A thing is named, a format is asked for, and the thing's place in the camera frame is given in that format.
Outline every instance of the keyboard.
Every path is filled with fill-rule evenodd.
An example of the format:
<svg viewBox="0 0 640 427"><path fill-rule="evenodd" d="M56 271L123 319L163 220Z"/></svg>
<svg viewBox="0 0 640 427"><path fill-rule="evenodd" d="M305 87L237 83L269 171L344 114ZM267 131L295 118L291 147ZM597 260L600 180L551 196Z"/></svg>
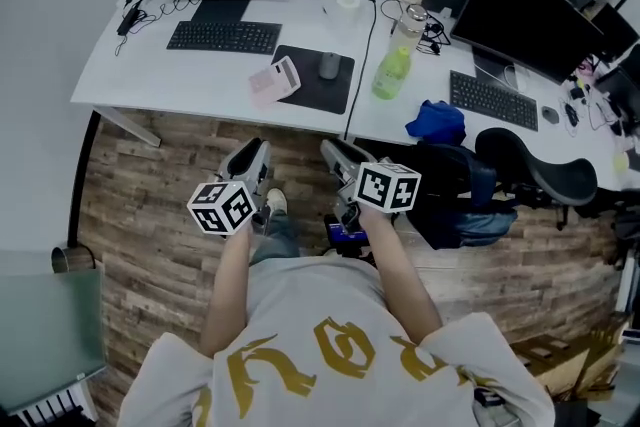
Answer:
<svg viewBox="0 0 640 427"><path fill-rule="evenodd" d="M538 131L536 101L505 87L451 71L451 105Z"/></svg>
<svg viewBox="0 0 640 427"><path fill-rule="evenodd" d="M272 55L281 29L275 23L180 22L167 48Z"/></svg>

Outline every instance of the monitor stand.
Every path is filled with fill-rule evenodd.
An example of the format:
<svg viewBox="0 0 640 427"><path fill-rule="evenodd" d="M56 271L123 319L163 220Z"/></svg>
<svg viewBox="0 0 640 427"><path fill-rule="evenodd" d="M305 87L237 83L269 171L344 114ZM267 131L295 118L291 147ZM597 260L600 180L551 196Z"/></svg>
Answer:
<svg viewBox="0 0 640 427"><path fill-rule="evenodd" d="M510 85L511 87L509 89L518 90L516 69L508 59L503 59L491 52L474 47L473 62L476 65L476 78L478 80L499 87Z"/></svg>
<svg viewBox="0 0 640 427"><path fill-rule="evenodd" d="M251 0L202 0L192 22L239 22Z"/></svg>

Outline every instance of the white desk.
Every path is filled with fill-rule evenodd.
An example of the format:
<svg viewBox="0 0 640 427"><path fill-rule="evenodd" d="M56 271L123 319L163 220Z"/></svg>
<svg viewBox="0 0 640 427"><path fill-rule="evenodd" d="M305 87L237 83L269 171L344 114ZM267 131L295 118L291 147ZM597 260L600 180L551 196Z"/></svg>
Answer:
<svg viewBox="0 0 640 427"><path fill-rule="evenodd" d="M170 3L171 0L152 0L144 5L144 9L149 13L157 12L162 2ZM382 2L377 2L378 23L349 133L356 137L412 144L415 140L407 135L405 124L415 119L424 100L448 101L450 70L475 75L473 57L468 45L455 41L452 46L443 48L440 57L416 53L411 73L398 97L384 101L373 96L370 86L386 54L392 24L380 14ZM160 144L157 137L131 123L113 107L198 114L331 134L344 132L373 21L373 6L369 2L364 1L357 25L348 32L332 27L323 12L322 0L252 0L243 18L283 24L278 44L331 51L354 58L356 66L344 115L280 103L266 109L254 107L250 101L248 78L268 66L271 56L166 50L177 23L191 19L195 10L196 7L189 6L130 35L116 57L114 51L121 41L116 28L122 20L122 6L118 7L88 60L71 101L93 105L108 119L156 146ZM520 68L517 80L519 84L526 81L525 94L536 99L539 108L549 106L560 110L559 86ZM594 113L597 123L600 118L595 108ZM640 173L618 175L614 171L613 156L619 151L616 138L607 127L593 131L587 118L579 123L575 137L565 129L564 119L558 125L550 125L540 118L539 131L533 132L465 111L465 123L467 138L463 144L470 149L474 148L479 132L503 126L519 135L531 153L542 160L563 163L580 157L588 159L596 169L598 185L602 188L620 190L640 185Z"/></svg>

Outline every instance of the black mouse pad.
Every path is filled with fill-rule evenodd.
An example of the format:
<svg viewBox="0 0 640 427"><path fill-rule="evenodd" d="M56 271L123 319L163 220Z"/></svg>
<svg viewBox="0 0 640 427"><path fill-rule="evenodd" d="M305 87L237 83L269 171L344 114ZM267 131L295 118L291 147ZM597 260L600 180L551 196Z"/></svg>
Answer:
<svg viewBox="0 0 640 427"><path fill-rule="evenodd" d="M296 70L298 70L302 85L291 96L279 100L280 102L334 114L345 113L355 66L353 59L343 56L340 59L338 76L333 80L325 80L318 75L322 52L280 45L271 63L273 64L286 56L291 58Z"/></svg>

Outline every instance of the shoe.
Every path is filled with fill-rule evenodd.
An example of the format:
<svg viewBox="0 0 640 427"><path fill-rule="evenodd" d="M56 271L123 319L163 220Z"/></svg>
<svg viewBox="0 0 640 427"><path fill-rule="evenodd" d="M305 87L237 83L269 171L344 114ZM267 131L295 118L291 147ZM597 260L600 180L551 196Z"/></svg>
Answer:
<svg viewBox="0 0 640 427"><path fill-rule="evenodd" d="M280 189L269 189L267 192L267 205L271 209L270 216L276 210L283 210L284 213L287 213L287 198Z"/></svg>

